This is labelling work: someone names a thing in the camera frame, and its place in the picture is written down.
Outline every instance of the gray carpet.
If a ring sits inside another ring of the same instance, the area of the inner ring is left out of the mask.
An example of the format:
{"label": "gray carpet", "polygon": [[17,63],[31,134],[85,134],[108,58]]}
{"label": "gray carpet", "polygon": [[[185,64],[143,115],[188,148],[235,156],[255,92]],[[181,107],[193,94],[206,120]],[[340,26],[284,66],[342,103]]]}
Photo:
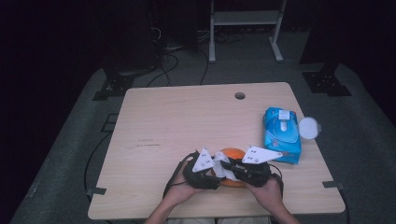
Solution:
{"label": "gray carpet", "polygon": [[[351,223],[394,223],[394,126],[363,88],[359,77],[342,64],[335,75],[352,96],[311,93],[302,72],[318,70],[319,66],[299,65],[308,33],[280,34],[283,63],[275,61],[268,36],[246,35],[231,45],[217,44],[217,62],[208,66],[203,84],[288,82],[304,114],[316,118],[322,126],[317,143],[334,180],[346,187]],[[207,55],[207,44],[200,49]],[[178,65],[168,73],[171,85],[199,85],[206,67],[204,54],[192,50],[172,54],[178,58]],[[175,58],[164,56],[164,69],[175,62]],[[134,88],[146,87],[161,72],[158,69],[138,77]],[[92,100],[105,78],[102,69],[92,74],[11,223],[105,223],[88,218],[90,203],[84,189],[84,171],[92,152],[98,146],[87,168],[88,188],[95,187],[110,141],[111,136],[101,132],[102,126],[109,114],[119,113],[122,104],[122,97]],[[150,87],[166,85],[168,80],[162,76]],[[346,213],[297,217],[303,223],[347,223]]]}

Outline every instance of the white lid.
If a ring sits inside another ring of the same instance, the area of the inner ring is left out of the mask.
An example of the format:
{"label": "white lid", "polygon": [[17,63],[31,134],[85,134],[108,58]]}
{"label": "white lid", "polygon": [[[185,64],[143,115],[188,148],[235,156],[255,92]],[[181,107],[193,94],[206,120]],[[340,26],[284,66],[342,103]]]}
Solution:
{"label": "white lid", "polygon": [[320,125],[310,117],[306,117],[299,122],[298,126],[300,136],[305,139],[314,139],[319,135]]}

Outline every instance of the wooden table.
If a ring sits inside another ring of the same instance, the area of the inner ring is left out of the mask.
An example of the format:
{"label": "wooden table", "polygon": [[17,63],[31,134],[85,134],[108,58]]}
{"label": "wooden table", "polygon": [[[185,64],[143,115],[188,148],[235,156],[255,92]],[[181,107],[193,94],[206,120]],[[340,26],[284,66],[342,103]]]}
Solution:
{"label": "wooden table", "polygon": [[[236,96],[245,95],[245,99]],[[146,218],[161,201],[179,161],[206,147],[262,147],[262,117],[270,106],[304,117],[287,83],[130,89],[122,104],[89,210],[92,219]],[[293,214],[341,213],[337,188],[315,140],[302,140],[297,165],[275,162],[285,184],[284,203]],[[170,217],[267,216],[247,189],[220,186],[178,206]]]}

